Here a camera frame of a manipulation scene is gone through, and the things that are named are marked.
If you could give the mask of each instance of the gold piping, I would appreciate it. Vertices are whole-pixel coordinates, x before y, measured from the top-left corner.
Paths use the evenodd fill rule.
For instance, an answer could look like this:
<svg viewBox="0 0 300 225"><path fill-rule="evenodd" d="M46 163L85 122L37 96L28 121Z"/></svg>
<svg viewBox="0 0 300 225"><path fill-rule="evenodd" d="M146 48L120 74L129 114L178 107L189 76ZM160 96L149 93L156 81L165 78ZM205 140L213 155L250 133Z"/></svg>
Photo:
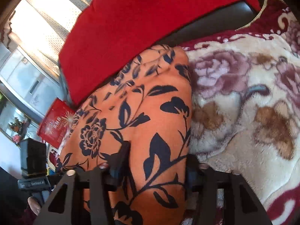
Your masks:
<svg viewBox="0 0 300 225"><path fill-rule="evenodd" d="M265 0L264 3L263 3L263 6L262 6L262 9L260 10L260 12L258 13L258 15L256 15L256 17L248 24L244 25L243 27L240 27L238 29L236 29L235 31L238 31L240 29L244 29L244 28L247 28L249 27L253 22L255 22L257 19L260 18L260 16L262 15L263 11L265 10L265 8L267 7L267 3L268 3L268 0Z"/></svg>

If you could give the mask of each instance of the pink rose print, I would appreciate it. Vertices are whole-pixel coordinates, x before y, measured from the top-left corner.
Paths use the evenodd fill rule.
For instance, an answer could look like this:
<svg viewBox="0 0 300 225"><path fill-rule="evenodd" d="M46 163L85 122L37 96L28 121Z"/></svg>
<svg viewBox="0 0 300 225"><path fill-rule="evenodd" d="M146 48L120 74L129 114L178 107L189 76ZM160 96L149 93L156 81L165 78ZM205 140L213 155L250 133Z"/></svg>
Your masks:
<svg viewBox="0 0 300 225"><path fill-rule="evenodd" d="M298 22L291 21L285 35L286 41L291 46L293 54L300 57L300 24Z"/></svg>
<svg viewBox="0 0 300 225"><path fill-rule="evenodd" d="M247 89L251 67L250 59L233 50L210 52L192 64L192 79L197 92L203 98L213 97L218 92L228 95L232 91Z"/></svg>
<svg viewBox="0 0 300 225"><path fill-rule="evenodd" d="M300 119L300 68L290 63L279 63L276 68L279 71L275 74L276 84L287 92L293 110Z"/></svg>

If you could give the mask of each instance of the blanket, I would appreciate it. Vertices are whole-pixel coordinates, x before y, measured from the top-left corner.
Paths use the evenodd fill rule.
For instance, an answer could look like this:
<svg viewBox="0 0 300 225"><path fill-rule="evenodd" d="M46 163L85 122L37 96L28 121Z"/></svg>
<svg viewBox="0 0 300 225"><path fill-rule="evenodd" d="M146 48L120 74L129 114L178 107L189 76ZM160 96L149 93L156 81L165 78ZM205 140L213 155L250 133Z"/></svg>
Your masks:
<svg viewBox="0 0 300 225"><path fill-rule="evenodd" d="M190 152L218 171L239 170L273 224L288 224L300 205L300 24L283 0L265 0L243 28L182 47Z"/></svg>

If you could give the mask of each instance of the black box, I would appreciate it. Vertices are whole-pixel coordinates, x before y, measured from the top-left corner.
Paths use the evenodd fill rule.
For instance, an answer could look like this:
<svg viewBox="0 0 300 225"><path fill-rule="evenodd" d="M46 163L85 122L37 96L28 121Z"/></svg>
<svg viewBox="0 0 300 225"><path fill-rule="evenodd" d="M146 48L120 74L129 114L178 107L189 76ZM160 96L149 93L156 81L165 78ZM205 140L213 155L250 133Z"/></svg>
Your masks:
<svg viewBox="0 0 300 225"><path fill-rule="evenodd" d="M21 141L19 145L23 178L47 175L46 145L31 138Z"/></svg>

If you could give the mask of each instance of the fleece blanket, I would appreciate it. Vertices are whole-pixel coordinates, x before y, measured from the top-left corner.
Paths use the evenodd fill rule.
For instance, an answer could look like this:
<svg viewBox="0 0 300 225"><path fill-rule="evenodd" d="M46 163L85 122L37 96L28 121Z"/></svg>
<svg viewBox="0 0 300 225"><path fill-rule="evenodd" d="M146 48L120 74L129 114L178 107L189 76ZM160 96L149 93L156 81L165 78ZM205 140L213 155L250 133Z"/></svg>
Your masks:
<svg viewBox="0 0 300 225"><path fill-rule="evenodd" d="M107 77L172 31L239 0L93 0L59 61L77 106Z"/></svg>
<svg viewBox="0 0 300 225"><path fill-rule="evenodd" d="M288 224L300 206L300 24L284 1L265 0L243 28L182 47L193 84L190 152L241 171L273 224Z"/></svg>

